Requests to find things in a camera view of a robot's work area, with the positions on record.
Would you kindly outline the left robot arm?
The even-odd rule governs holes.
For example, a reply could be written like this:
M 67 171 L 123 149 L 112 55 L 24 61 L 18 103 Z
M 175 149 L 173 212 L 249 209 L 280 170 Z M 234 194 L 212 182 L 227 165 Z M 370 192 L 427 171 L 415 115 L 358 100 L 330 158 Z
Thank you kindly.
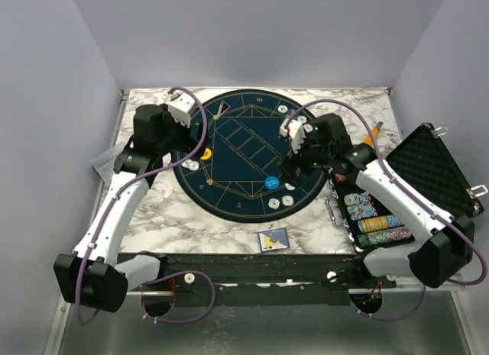
M 118 253 L 136 208 L 157 174 L 168 168 L 164 156 L 179 152 L 189 159 L 202 152 L 206 123 L 191 126 L 197 109 L 191 101 L 137 107 L 133 134 L 115 158 L 96 217 L 72 253 L 59 255 L 53 264 L 63 298 L 77 309 L 114 313 L 132 289 L 147 284 L 160 290 L 168 284 L 165 256 L 143 252 L 119 263 Z

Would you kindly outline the white 5 poker chip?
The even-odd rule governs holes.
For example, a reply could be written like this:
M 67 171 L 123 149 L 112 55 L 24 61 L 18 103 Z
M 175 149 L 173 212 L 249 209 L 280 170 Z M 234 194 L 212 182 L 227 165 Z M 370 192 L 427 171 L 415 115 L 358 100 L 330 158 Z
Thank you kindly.
M 267 204 L 270 209 L 277 210 L 280 207 L 280 200 L 277 198 L 270 198 Z

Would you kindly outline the grey 1 poker chip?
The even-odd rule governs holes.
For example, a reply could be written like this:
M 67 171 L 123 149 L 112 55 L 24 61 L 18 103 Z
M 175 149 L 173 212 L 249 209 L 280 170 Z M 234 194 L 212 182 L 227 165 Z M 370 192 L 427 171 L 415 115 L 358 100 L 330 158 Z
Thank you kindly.
M 281 201 L 282 201 L 284 206 L 291 206 L 294 204 L 294 199 L 291 195 L 284 195 L 281 198 Z

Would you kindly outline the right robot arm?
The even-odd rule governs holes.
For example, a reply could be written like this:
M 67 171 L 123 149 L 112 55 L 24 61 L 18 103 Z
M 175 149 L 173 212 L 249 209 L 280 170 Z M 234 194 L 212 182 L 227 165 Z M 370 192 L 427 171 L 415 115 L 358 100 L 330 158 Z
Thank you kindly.
M 438 288 L 479 254 L 474 247 L 474 222 L 431 202 L 399 176 L 372 146 L 353 144 L 342 118 L 327 114 L 313 120 L 316 137 L 304 125 L 285 118 L 280 137 L 290 149 L 280 163 L 282 180 L 300 186 L 297 171 L 308 176 L 317 166 L 331 168 L 349 182 L 375 197 L 400 219 L 413 242 L 378 247 L 364 255 L 351 269 L 353 282 L 371 286 L 379 276 L 413 276 L 430 288 Z

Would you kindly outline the blue playing card box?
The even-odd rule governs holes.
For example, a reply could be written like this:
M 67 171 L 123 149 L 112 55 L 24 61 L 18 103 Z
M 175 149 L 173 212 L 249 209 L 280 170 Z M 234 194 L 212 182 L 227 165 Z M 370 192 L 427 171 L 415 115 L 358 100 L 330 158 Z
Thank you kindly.
M 261 252 L 285 250 L 290 247 L 286 228 L 278 228 L 257 233 Z

